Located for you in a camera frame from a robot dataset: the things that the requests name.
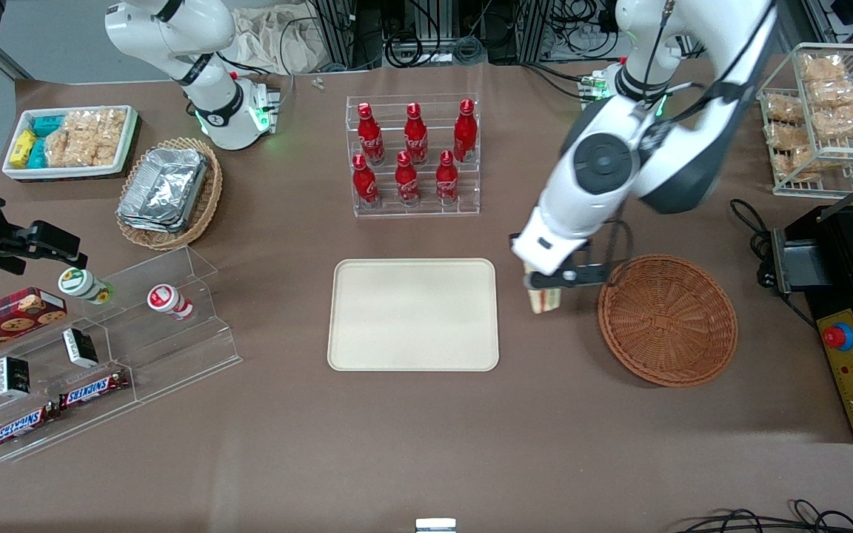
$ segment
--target white cloth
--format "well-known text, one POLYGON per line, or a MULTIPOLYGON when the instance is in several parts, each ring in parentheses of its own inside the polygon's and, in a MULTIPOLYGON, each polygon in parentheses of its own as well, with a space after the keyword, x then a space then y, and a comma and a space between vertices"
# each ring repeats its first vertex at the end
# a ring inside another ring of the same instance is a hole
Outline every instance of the white cloth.
POLYGON ((281 34, 289 21, 312 16, 314 13, 307 4, 278 4, 258 9, 240 7, 234 10, 235 61, 280 74, 304 74, 328 64, 328 51, 321 40, 317 20, 294 21, 288 31, 281 34), (281 66, 282 53, 285 55, 285 68, 281 66))

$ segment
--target red button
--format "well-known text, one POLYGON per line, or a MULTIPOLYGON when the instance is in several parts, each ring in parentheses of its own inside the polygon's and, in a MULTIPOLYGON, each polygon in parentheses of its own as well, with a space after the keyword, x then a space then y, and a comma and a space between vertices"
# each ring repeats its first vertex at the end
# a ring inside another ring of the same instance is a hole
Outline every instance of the red button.
POLYGON ((847 335, 844 334, 844 330, 835 325, 826 327, 825 331, 822 331, 822 338, 825 340, 825 344, 832 348, 840 348, 847 342, 847 335))

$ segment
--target empty wicker basket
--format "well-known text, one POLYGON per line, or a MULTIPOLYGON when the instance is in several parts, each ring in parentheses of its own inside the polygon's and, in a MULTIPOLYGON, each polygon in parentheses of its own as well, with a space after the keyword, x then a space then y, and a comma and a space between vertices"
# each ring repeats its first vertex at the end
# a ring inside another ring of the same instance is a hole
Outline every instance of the empty wicker basket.
POLYGON ((701 269, 670 255, 622 264, 601 290, 601 333, 641 378, 666 387, 711 381, 735 353, 732 303, 701 269))

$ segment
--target acrylic display stand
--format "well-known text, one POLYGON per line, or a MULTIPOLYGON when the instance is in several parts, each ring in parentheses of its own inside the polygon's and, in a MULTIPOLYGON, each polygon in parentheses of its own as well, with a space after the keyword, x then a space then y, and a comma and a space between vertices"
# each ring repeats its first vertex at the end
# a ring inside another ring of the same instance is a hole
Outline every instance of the acrylic display stand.
POLYGON ((123 369, 131 386, 67 409, 61 417, 0 445, 0 461, 15 461, 73 438, 85 429, 109 421, 146 402, 185 387, 241 362, 233 332, 216 316, 213 295, 204 279, 216 274, 213 265, 189 247, 164 253, 104 280, 115 288, 104 306, 65 297, 69 317, 40 332, 0 348, 28 361, 31 394, 0 398, 0 427, 58 400, 83 385, 123 369), (193 314, 183 321, 152 311, 147 293, 156 284, 172 284, 193 301, 193 314), (88 334, 99 365, 85 369, 68 361, 61 332, 75 327, 88 334))
POLYGON ((351 158, 360 154, 361 144, 358 139, 358 104, 370 104, 373 118, 380 124, 384 137, 386 158, 379 166, 370 165, 377 180, 377 190, 380 192, 381 205, 376 209, 364 209, 360 205, 358 193, 351 187, 351 197, 355 216, 388 217, 388 216, 434 216, 434 215, 477 215, 480 212, 480 160, 481 139, 483 138, 483 122, 481 121, 481 103, 477 93, 433 94, 433 95, 369 95, 369 97, 349 97, 345 112, 347 126, 348 183, 351 182, 353 168, 351 158), (440 166, 440 152, 453 149, 453 125, 460 115, 460 101, 471 98, 476 102, 476 117, 478 134, 476 136, 476 154, 471 161, 456 161, 459 170, 459 201, 452 206, 441 206, 436 195, 436 169, 440 166), (420 204, 407 208, 400 203, 397 192, 397 182, 393 178, 397 169, 397 152, 406 148, 404 126, 407 124, 407 104, 418 102, 421 117, 426 124, 429 152, 427 160, 417 169, 418 186, 420 188, 420 204))

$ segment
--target yellow snack box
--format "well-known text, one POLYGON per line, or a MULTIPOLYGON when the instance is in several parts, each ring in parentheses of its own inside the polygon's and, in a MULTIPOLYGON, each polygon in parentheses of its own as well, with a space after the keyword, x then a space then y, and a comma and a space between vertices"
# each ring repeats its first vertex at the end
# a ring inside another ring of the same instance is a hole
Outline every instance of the yellow snack box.
POLYGON ((31 149, 35 146, 37 137, 30 129, 26 129, 15 139, 15 148, 9 154, 9 165, 16 169, 24 169, 28 165, 28 156, 31 155, 31 149))

